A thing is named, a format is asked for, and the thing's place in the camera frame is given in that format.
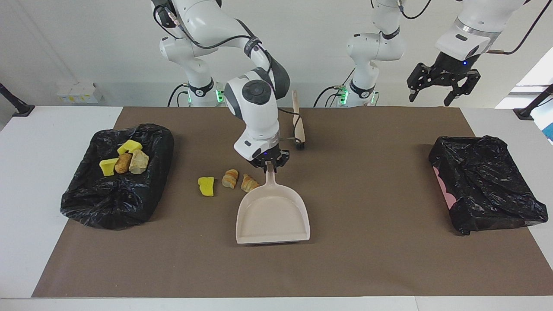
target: croissant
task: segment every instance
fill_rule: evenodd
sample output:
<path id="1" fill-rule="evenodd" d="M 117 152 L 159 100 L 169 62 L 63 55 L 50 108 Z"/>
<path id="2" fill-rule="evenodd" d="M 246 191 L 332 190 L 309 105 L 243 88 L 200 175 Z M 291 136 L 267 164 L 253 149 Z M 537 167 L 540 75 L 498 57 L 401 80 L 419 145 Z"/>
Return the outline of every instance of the croissant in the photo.
<path id="1" fill-rule="evenodd" d="M 253 189 L 259 187 L 259 183 L 248 174 L 244 174 L 244 181 L 242 181 L 242 190 L 250 192 Z"/>

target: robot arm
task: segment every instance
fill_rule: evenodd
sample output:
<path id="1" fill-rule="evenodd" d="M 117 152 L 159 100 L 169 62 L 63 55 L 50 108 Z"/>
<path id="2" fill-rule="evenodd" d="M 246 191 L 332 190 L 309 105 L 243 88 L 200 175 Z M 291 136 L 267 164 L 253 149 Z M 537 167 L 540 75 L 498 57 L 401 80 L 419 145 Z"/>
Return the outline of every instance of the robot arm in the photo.
<path id="1" fill-rule="evenodd" d="M 469 95 L 480 79 L 472 66 L 486 53 L 507 26 L 509 18 L 525 0 L 457 0 L 463 10 L 451 28 L 439 38 L 436 47 L 440 53 L 428 67 L 419 63 L 407 83 L 413 102 L 419 91 L 432 85 L 451 86 L 453 90 L 444 100 L 449 106 L 461 95 Z M 466 79 L 462 86 L 459 82 Z"/>
<path id="2" fill-rule="evenodd" d="M 240 48 L 257 66 L 230 80 L 225 87 L 225 98 L 232 114 L 243 120 L 246 130 L 234 144 L 235 150 L 252 165 L 267 169 L 267 162 L 283 166 L 289 158 L 279 148 L 277 99 L 288 93 L 290 77 L 286 70 L 269 54 L 242 22 L 226 15 L 213 0 L 154 0 L 154 11 L 159 11 L 161 24 L 171 29 L 176 38 L 162 40 L 162 52 L 185 68 L 190 86 L 213 79 L 206 64 L 198 56 L 211 54 L 219 46 Z M 164 24 L 161 15 L 170 19 Z M 196 95 L 205 94 L 207 89 Z"/>
<path id="3" fill-rule="evenodd" d="M 397 0 L 376 0 L 373 24 L 380 32 L 355 34 L 349 40 L 348 53 L 356 70 L 347 85 L 349 95 L 342 107 L 362 106 L 370 101 L 379 74 L 373 61 L 399 60 L 403 56 L 405 40 L 399 31 L 400 17 Z"/>

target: white wall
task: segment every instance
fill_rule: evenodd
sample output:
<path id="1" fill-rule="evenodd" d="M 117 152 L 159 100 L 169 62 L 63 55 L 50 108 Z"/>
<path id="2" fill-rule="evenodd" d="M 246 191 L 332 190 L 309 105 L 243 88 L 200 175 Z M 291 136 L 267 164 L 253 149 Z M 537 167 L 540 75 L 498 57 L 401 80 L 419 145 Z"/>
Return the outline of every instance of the white wall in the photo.
<path id="1" fill-rule="evenodd" d="M 5 0 L 0 6 L 0 81 L 36 105 L 59 104 L 56 84 L 95 82 L 109 105 L 164 105 L 185 80 L 178 66 L 158 52 L 164 33 L 152 20 L 149 0 Z M 545 1 L 532 1 L 515 14 L 496 48 L 511 49 Z M 410 1 L 408 14 L 426 1 Z M 346 42 L 370 26 L 368 0 L 233 0 L 223 9 L 242 19 L 289 71 L 303 105 L 312 105 L 326 86 L 341 83 L 353 62 Z M 461 9 L 454 0 L 433 1 L 414 21 L 404 20 L 409 43 L 401 61 L 380 63 L 377 90 L 381 105 L 410 105 L 406 78 L 416 63 L 434 62 L 434 42 Z M 553 9 L 527 44 L 512 56 L 484 55 L 477 63 L 483 80 L 457 105 L 495 107 L 553 46 Z M 221 49 L 205 59 L 216 79 L 226 81 L 252 68 L 241 51 Z M 448 91 L 421 92 L 416 105 L 441 105 Z"/>

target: green indicator light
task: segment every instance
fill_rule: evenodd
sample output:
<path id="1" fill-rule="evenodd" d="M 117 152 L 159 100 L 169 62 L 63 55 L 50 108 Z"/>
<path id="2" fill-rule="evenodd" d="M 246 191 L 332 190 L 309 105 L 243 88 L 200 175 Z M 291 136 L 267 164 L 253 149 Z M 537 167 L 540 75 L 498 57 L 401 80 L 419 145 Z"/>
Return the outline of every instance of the green indicator light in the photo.
<path id="1" fill-rule="evenodd" d="M 371 105 L 376 106 L 377 103 L 378 103 L 379 98 L 380 98 L 380 93 L 379 92 L 374 92 L 373 93 L 373 98 L 371 99 Z"/>
<path id="2" fill-rule="evenodd" d="M 223 92 L 219 91 L 219 90 L 216 90 L 217 92 L 217 101 L 218 102 L 223 102 L 225 101 L 225 98 L 223 97 Z"/>
<path id="3" fill-rule="evenodd" d="M 342 106 L 345 106 L 346 105 L 346 102 L 347 102 L 347 98 L 349 96 L 349 91 L 346 90 L 345 88 L 342 89 L 342 94 L 341 94 L 342 98 L 340 98 L 340 104 Z"/>

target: yellow sponge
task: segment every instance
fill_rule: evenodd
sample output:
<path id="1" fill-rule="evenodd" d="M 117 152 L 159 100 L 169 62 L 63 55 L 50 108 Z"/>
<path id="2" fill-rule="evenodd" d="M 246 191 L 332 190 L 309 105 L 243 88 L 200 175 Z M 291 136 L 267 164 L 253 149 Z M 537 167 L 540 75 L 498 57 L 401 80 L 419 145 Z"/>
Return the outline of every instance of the yellow sponge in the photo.
<path id="1" fill-rule="evenodd" d="M 201 177 L 198 179 L 198 185 L 203 196 L 213 196 L 213 185 L 215 184 L 214 177 Z"/>
<path id="2" fill-rule="evenodd" d="M 100 161 L 100 168 L 102 169 L 104 177 L 115 175 L 113 170 L 118 160 L 119 158 Z"/>
<path id="3" fill-rule="evenodd" d="M 127 151 L 129 153 L 134 153 L 136 150 L 142 150 L 142 144 L 129 139 L 126 143 L 119 147 L 119 149 L 117 149 L 117 153 L 119 153 L 119 155 L 126 153 Z"/>

